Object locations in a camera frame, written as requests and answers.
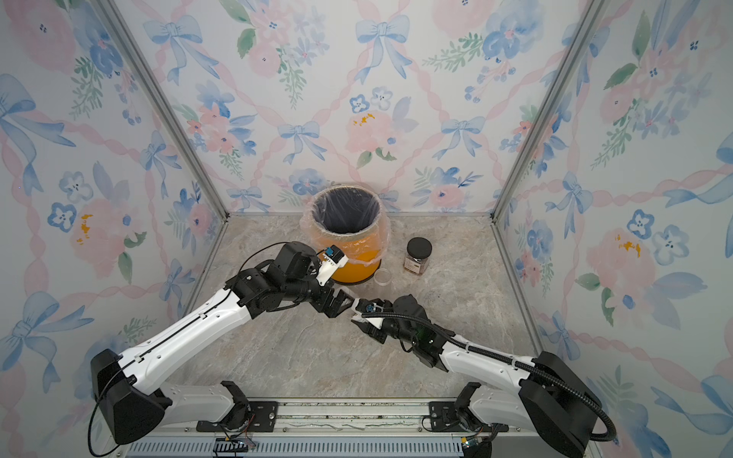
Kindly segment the clear jar with dried roses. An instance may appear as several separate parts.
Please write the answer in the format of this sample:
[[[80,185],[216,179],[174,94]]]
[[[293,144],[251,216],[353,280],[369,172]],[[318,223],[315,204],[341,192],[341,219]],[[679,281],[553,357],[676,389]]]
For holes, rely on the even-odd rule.
[[[385,287],[392,284],[393,276],[391,271],[385,268],[379,268],[375,271],[373,280],[377,286]]]

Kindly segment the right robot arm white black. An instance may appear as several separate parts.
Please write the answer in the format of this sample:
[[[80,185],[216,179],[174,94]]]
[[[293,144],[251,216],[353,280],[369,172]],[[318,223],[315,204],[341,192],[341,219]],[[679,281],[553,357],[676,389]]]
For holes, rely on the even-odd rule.
[[[352,309],[353,324],[376,342],[393,339],[425,366],[471,378],[454,402],[465,431],[528,429],[566,457],[617,436],[601,400],[554,353],[515,356],[481,347],[433,323],[412,295],[359,299]]]

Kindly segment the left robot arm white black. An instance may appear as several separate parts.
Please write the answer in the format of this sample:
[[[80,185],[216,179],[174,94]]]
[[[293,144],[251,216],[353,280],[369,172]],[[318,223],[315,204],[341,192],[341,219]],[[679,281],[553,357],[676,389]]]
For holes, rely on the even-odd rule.
[[[349,262],[332,245],[316,251],[282,242],[278,256],[238,273],[196,310],[158,335],[117,353],[105,348],[91,360],[95,407],[118,446],[132,444],[157,427],[192,421],[217,431],[242,431],[254,417],[239,386],[181,387],[169,377],[217,339],[265,313],[308,303],[336,318],[355,299],[332,276]]]

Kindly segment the white-lidded flower tea jar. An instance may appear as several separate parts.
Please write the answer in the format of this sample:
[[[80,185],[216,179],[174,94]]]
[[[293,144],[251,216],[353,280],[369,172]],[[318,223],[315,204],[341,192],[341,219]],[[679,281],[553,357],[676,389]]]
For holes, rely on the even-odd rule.
[[[376,301],[360,298],[354,301],[350,310],[357,315],[378,313],[381,310],[381,306]]]

